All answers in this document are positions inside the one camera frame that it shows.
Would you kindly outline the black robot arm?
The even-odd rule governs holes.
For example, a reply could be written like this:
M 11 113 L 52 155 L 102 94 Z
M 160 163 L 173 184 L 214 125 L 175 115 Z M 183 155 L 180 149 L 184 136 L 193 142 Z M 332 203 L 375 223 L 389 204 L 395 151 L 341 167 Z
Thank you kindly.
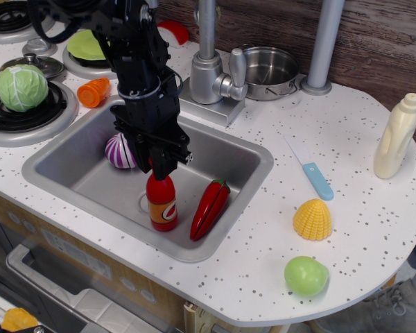
M 37 34 L 59 44 L 79 29 L 92 32 L 118 79 L 123 104 L 111 107 L 115 127 L 138 167 L 163 180 L 191 160 L 189 136 L 177 123 L 183 82 L 168 67 L 168 44 L 147 1 L 29 1 Z

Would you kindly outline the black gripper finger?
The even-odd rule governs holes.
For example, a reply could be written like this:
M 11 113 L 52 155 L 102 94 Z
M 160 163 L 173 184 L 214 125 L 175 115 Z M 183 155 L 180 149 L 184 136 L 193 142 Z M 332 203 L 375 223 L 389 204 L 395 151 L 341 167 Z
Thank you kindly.
M 154 146 L 150 149 L 150 165 L 156 180 L 164 180 L 177 169 L 177 160 L 171 152 L 161 146 Z

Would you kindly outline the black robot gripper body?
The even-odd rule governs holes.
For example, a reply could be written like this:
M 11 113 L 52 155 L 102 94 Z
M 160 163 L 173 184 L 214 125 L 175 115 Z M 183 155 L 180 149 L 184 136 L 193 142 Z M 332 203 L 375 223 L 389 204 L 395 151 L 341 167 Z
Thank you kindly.
M 116 118 L 114 125 L 124 134 L 144 173 L 152 171 L 150 149 L 154 146 L 168 149 L 177 164 L 192 161 L 190 138 L 177 123 L 183 89 L 179 74 L 165 71 L 150 87 L 141 90 L 123 89 L 121 83 L 117 89 L 123 101 L 110 108 Z

